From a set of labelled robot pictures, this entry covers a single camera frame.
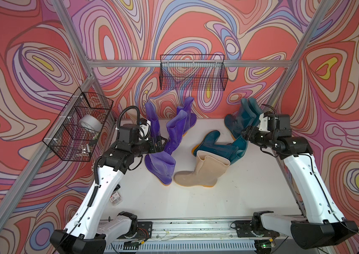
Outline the teal boot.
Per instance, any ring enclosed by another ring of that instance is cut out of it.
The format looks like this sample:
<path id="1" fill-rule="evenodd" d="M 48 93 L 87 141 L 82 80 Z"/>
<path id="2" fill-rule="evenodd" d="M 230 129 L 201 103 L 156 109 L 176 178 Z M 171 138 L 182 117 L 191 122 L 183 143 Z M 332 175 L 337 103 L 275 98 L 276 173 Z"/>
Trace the teal boot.
<path id="1" fill-rule="evenodd" d="M 219 136 L 211 138 L 201 149 L 227 159 L 231 165 L 245 155 L 248 142 L 241 135 L 233 143 L 226 145 L 217 143 L 218 139 Z"/>
<path id="2" fill-rule="evenodd" d="M 248 106 L 248 100 L 242 98 L 237 114 L 225 116 L 225 126 L 231 132 L 233 138 L 237 139 L 241 135 L 242 130 L 252 123 L 255 116 L 255 113 Z"/>
<path id="3" fill-rule="evenodd" d="M 197 152 L 199 150 L 201 151 L 207 151 L 216 155 L 219 155 L 224 158 L 230 158 L 232 156 L 243 156 L 245 154 L 245 151 L 247 150 L 248 143 L 243 138 L 236 139 L 233 143 L 229 145 L 221 145 L 217 143 L 217 140 L 219 139 L 221 133 L 218 130 L 213 130 L 209 132 L 202 142 L 195 146 L 192 150 L 192 154 L 194 156 L 197 155 Z"/>
<path id="4" fill-rule="evenodd" d="M 260 108 L 260 106 L 258 105 L 257 101 L 255 98 L 250 97 L 248 98 L 248 106 L 250 107 L 250 109 L 254 112 L 255 114 L 255 119 L 253 121 L 253 125 L 258 127 L 260 124 L 260 115 L 263 114 L 263 110 Z"/>

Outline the beige boot front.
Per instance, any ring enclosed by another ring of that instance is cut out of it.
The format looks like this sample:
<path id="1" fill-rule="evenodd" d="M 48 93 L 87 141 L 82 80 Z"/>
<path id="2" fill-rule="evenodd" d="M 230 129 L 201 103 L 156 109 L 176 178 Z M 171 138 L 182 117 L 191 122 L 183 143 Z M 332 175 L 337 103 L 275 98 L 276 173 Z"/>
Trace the beige boot front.
<path id="1" fill-rule="evenodd" d="M 213 187 L 230 165 L 230 160 L 225 157 L 199 150 L 194 171 L 177 172 L 174 175 L 174 182 L 185 187 Z"/>

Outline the beige boot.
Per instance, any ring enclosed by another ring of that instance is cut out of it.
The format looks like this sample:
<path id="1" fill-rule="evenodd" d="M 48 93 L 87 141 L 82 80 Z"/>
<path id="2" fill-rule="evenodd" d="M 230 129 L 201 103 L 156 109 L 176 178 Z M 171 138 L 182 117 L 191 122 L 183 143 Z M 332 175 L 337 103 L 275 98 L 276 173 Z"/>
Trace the beige boot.
<path id="1" fill-rule="evenodd" d="M 213 187 L 230 165 L 230 160 L 225 157 L 199 150 L 194 171 L 177 172 L 174 175 L 174 182 L 185 187 Z"/>
<path id="2" fill-rule="evenodd" d="M 130 109 L 127 111 L 126 115 L 131 120 L 132 124 L 139 124 L 141 123 L 141 115 L 138 114 L 137 110 Z"/>

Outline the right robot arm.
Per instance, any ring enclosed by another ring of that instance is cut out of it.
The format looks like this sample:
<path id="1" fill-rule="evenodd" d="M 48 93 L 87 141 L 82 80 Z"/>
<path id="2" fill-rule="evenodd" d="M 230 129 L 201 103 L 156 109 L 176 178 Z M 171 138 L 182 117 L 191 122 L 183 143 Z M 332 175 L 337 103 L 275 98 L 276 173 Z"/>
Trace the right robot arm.
<path id="1" fill-rule="evenodd" d="M 263 228 L 292 237 L 303 249 L 335 246 L 359 233 L 357 224 L 347 220 L 333 201 L 306 138 L 293 137 L 287 130 L 266 133 L 253 126 L 242 130 L 241 136 L 276 152 L 293 176 L 305 208 L 302 221 L 264 213 Z"/>

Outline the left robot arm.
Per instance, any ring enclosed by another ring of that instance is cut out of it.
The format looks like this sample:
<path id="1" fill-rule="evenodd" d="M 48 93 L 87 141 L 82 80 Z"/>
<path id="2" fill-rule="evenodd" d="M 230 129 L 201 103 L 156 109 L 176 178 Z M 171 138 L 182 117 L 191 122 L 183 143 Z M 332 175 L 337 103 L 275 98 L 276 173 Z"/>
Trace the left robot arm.
<path id="1" fill-rule="evenodd" d="M 137 157 L 163 151 L 167 139 L 161 136 L 129 144 L 116 140 L 93 165 L 94 182 L 76 214 L 62 230 L 54 230 L 50 243 L 60 254 L 102 254 L 119 237 L 134 238 L 138 217 L 120 212 L 100 225 L 101 216 L 119 182 Z"/>

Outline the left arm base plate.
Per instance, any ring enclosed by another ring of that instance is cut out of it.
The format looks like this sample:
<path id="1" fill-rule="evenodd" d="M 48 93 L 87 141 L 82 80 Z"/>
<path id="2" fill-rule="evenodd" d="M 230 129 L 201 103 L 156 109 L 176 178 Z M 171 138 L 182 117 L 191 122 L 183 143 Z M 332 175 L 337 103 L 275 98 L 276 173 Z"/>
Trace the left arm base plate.
<path id="1" fill-rule="evenodd" d="M 137 231 L 132 236 L 122 235 L 118 239 L 139 239 L 146 240 L 152 237 L 152 221 L 140 221 L 137 224 Z"/>

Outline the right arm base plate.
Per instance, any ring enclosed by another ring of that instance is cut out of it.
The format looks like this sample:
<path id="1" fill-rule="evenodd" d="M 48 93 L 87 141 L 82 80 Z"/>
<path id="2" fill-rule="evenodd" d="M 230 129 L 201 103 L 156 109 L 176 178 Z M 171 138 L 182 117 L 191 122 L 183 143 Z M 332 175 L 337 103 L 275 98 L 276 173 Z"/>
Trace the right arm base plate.
<path id="1" fill-rule="evenodd" d="M 236 231 L 238 238 L 275 239 L 280 236 L 280 234 L 276 231 L 267 230 L 262 226 L 254 225 L 251 220 L 233 221 L 230 224 L 230 228 Z"/>

